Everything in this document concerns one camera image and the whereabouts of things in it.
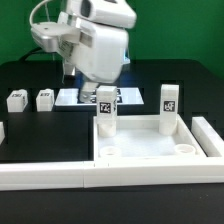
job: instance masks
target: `green wall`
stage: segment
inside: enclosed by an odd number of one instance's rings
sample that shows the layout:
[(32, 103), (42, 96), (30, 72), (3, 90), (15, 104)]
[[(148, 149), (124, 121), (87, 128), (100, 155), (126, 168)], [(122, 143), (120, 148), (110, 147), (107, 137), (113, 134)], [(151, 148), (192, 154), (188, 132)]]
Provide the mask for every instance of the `green wall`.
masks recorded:
[[(1, 0), (0, 63), (34, 48), (28, 24), (38, 0)], [(223, 0), (127, 0), (137, 12), (129, 31), (132, 59), (195, 59), (224, 77)], [(60, 0), (49, 4), (56, 19)], [(44, 10), (38, 21), (46, 20)]]

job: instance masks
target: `white rectangular block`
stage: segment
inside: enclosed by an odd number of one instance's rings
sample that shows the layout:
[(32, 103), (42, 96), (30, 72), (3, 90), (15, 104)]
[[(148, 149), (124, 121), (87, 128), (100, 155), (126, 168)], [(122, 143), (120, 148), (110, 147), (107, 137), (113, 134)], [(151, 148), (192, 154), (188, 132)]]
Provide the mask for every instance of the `white rectangular block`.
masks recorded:
[(176, 133), (178, 97), (178, 85), (162, 85), (159, 132), (163, 135), (173, 135)]
[(208, 156), (224, 156), (224, 141), (204, 117), (193, 117), (191, 131)]
[(54, 105), (54, 90), (40, 90), (37, 98), (37, 111), (51, 111)]
[(5, 138), (3, 122), (0, 122), (0, 145)]
[(23, 112), (27, 104), (27, 91), (24, 89), (12, 91), (7, 98), (8, 112)]
[(100, 86), (96, 91), (97, 123), (102, 137), (116, 134), (117, 87)]

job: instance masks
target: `small white cube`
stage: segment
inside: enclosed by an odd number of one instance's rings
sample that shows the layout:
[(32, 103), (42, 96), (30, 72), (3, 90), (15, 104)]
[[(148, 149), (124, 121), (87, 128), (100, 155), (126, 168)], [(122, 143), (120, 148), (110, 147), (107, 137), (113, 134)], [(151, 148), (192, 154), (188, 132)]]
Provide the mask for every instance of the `small white cube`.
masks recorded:
[(40, 90), (37, 98), (37, 111), (51, 111), (54, 105), (54, 90)]
[(23, 112), (27, 104), (27, 91), (24, 89), (12, 91), (7, 98), (8, 112)]
[(3, 122), (0, 122), (0, 145), (5, 138), (5, 132), (3, 127)]

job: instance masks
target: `black label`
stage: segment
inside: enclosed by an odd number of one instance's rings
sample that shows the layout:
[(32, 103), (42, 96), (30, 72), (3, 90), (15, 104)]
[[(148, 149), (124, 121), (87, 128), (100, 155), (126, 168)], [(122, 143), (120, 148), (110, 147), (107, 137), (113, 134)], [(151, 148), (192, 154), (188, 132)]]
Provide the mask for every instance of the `black label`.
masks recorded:
[(22, 94), (12, 94), (12, 97), (21, 97)]
[(164, 101), (163, 111), (174, 112), (175, 111), (175, 101)]
[(40, 96), (50, 96), (50, 93), (41, 93)]
[(111, 104), (100, 102), (100, 113), (110, 114), (111, 113)]

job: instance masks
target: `white tray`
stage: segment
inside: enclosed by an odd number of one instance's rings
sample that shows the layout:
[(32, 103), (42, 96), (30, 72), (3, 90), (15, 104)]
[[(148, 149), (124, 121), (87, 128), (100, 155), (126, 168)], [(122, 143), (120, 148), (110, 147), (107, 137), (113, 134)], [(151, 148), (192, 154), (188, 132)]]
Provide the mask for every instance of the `white tray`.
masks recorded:
[(178, 115), (177, 132), (172, 136), (159, 133), (159, 115), (120, 116), (117, 119), (117, 132), (114, 137), (103, 138), (98, 135), (96, 117), (94, 118), (94, 160), (105, 159), (150, 159), (176, 157), (177, 144), (192, 145), (195, 157), (206, 157), (187, 126)]

